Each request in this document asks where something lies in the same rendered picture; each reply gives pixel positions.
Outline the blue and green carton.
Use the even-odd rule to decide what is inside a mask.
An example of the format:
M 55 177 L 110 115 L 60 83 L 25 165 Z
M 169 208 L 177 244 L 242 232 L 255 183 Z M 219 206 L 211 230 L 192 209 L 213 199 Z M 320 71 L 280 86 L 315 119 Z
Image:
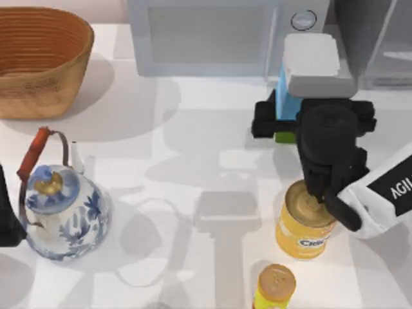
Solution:
M 281 123 L 295 122 L 296 115 L 301 109 L 302 98 L 294 97 L 288 92 L 286 72 L 284 65 L 279 70 L 279 79 L 276 86 L 275 112 L 276 120 Z M 274 140 L 278 144 L 294 144 L 295 134 L 292 131 L 276 132 Z

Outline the pale grey rounded box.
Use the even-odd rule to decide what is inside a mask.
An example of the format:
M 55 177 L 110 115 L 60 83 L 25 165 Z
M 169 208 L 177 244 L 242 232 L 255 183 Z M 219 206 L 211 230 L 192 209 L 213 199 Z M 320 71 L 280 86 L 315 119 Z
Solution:
M 283 70 L 289 94 L 299 98 L 350 98 L 357 92 L 335 38 L 326 33 L 285 37 Z

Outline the grey cabinet with dark inside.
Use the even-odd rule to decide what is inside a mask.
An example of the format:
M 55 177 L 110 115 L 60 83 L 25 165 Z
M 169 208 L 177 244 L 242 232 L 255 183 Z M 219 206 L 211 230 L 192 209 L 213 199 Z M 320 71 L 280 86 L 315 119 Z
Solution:
M 412 90 L 412 0 L 334 0 L 361 89 Z

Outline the pale microwave oven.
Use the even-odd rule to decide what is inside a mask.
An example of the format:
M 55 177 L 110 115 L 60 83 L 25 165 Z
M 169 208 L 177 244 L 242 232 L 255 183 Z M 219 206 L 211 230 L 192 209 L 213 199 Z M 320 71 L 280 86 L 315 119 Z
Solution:
M 127 0 L 142 76 L 274 77 L 296 12 L 324 29 L 331 0 Z

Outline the round microwave knob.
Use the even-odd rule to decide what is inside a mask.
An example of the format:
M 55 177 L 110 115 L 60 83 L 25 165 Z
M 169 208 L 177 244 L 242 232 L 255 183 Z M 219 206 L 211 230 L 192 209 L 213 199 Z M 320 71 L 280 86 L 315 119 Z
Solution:
M 312 10 L 305 10 L 302 12 L 296 12 L 291 20 L 290 24 L 293 29 L 298 32 L 305 32 L 312 29 L 317 22 L 317 15 Z

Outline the large yellow can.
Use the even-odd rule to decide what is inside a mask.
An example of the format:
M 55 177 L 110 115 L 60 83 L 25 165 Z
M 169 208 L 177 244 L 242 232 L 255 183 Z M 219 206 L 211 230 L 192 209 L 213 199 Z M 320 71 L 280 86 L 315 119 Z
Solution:
M 277 244 L 293 258 L 316 258 L 324 252 L 336 223 L 325 204 L 308 193 L 304 180 L 298 180 L 285 193 L 276 224 Z

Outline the small yellow can orange lid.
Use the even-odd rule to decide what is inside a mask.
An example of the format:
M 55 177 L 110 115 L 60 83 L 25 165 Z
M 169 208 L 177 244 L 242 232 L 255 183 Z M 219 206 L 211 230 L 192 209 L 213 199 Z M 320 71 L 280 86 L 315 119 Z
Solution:
M 281 264 L 270 264 L 259 274 L 252 309 L 287 309 L 296 289 L 293 272 Z

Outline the blue and white teapot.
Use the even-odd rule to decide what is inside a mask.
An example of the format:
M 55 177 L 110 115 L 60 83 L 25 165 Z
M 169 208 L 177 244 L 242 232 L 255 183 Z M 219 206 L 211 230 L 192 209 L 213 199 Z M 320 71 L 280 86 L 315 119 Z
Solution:
M 39 165 L 52 135 L 61 139 L 62 162 Z M 86 176 L 76 142 L 69 142 L 63 132 L 40 127 L 17 175 L 19 221 L 38 255 L 54 261 L 78 259 L 105 240 L 111 223 L 108 199 Z

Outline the woven wooden basket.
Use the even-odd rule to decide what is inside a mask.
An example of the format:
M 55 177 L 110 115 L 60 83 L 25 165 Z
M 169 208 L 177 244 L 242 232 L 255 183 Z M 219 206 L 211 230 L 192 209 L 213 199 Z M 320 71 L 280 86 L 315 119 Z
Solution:
M 63 115 L 83 83 L 95 39 L 69 11 L 0 6 L 0 119 Z

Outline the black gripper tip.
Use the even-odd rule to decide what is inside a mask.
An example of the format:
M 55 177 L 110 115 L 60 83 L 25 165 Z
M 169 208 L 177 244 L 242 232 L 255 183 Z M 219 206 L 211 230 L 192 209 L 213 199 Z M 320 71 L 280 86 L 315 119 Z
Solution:
M 26 231 L 10 203 L 3 166 L 0 164 L 0 248 L 17 247 L 26 239 Z

